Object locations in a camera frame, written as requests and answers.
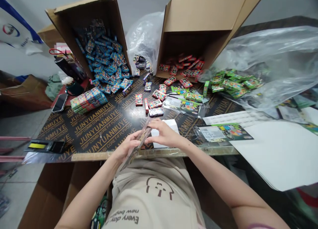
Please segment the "cartoon print on shirt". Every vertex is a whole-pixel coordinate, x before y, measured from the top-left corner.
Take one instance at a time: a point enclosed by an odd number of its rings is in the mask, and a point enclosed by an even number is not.
[[[147,179],[146,182],[147,189],[146,193],[153,192],[155,195],[158,192],[158,197],[167,197],[169,192],[169,199],[172,200],[172,194],[174,194],[173,189],[169,184],[167,184],[162,179],[156,178],[156,177],[150,177]]]

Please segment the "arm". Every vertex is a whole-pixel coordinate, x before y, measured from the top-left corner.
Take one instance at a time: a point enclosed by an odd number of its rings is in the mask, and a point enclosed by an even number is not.
[[[55,229],[89,227],[94,212],[112,182],[118,167],[125,159],[128,150],[139,145],[140,142],[135,140],[139,133],[140,131],[137,131],[127,136],[124,142],[76,195],[65,210]]]
[[[159,136],[149,137],[145,143],[156,142],[179,148],[185,152],[218,195],[231,208],[239,228],[247,228],[255,223],[277,229],[289,228],[248,185],[189,140],[175,133],[166,123],[155,119],[149,126],[157,129]]]

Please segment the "wall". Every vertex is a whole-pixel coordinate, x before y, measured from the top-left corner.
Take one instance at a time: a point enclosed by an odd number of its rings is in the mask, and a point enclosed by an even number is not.
[[[33,27],[39,31],[50,24],[44,10],[55,8],[78,0],[7,0]],[[147,13],[163,11],[169,0],[118,0],[124,31],[140,17]],[[262,0],[244,25],[256,24],[304,15],[318,19],[317,0]],[[57,73],[59,68],[54,64],[53,58],[47,54],[26,56],[18,50],[0,44],[0,69],[14,75],[33,74],[46,79]]]
[[[243,25],[274,21],[292,16],[318,19],[318,0],[261,0]]]

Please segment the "person's left hand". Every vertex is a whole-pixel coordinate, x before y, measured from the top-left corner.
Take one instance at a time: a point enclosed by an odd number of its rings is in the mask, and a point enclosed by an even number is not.
[[[140,132],[141,130],[127,136],[120,146],[118,146],[117,149],[112,153],[111,158],[122,163],[125,160],[129,149],[133,150],[134,147],[140,144],[140,141],[136,140]]]

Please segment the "logo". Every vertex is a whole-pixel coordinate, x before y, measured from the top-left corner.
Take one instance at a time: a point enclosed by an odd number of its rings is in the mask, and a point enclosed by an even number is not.
[[[11,24],[3,25],[2,30],[7,35],[12,35],[14,37],[19,37],[20,36],[20,32]]]

